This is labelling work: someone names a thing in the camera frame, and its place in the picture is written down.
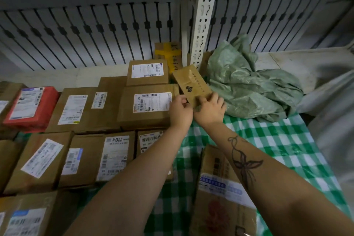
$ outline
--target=green and white checkered cloth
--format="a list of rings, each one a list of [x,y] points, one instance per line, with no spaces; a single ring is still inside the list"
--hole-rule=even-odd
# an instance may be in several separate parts
[[[225,115],[224,123],[277,161],[295,170],[351,217],[333,171],[318,150],[299,114],[277,123]],[[197,123],[193,122],[173,164],[174,180],[163,186],[148,219],[145,227],[146,236],[188,235],[200,154],[207,144],[215,143]],[[259,214],[257,234],[271,235]]]

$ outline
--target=butterfly tattoo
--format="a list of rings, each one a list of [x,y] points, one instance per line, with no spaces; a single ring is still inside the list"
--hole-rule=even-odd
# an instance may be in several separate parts
[[[245,153],[243,153],[241,150],[236,149],[236,145],[238,143],[237,138],[241,138],[238,135],[236,137],[229,137],[228,141],[231,142],[232,146],[232,161],[234,162],[234,165],[236,168],[241,170],[241,178],[242,181],[245,185],[246,190],[248,190],[249,183],[253,184],[253,181],[256,181],[256,178],[254,177],[253,172],[251,169],[258,168],[259,166],[262,165],[263,160],[261,161],[247,161],[247,156]],[[236,161],[234,158],[234,151],[240,153],[241,158],[240,161]]]

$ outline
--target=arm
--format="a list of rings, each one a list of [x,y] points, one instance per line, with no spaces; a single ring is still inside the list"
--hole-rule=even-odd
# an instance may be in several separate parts
[[[171,126],[143,155],[110,180],[64,236],[142,235],[182,140],[193,109],[184,95],[170,105]]]
[[[223,124],[224,99],[200,98],[198,124],[223,151],[273,235],[354,235],[354,224],[295,171]]]

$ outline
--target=green plastic bag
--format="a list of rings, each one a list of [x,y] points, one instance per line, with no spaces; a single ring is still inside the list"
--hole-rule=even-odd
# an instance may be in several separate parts
[[[303,97],[298,78],[282,69],[256,71],[257,59],[247,35],[223,41],[208,61],[211,89],[224,98],[230,116],[260,122],[287,118]]]

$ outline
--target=forearm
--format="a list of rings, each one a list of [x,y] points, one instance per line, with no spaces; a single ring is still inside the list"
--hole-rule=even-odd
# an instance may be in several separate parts
[[[323,226],[324,220],[348,228],[349,219],[296,172],[223,123],[205,130],[225,154],[274,235],[338,232],[337,226]]]
[[[186,129],[167,129],[100,190],[65,236],[140,236],[186,133]]]

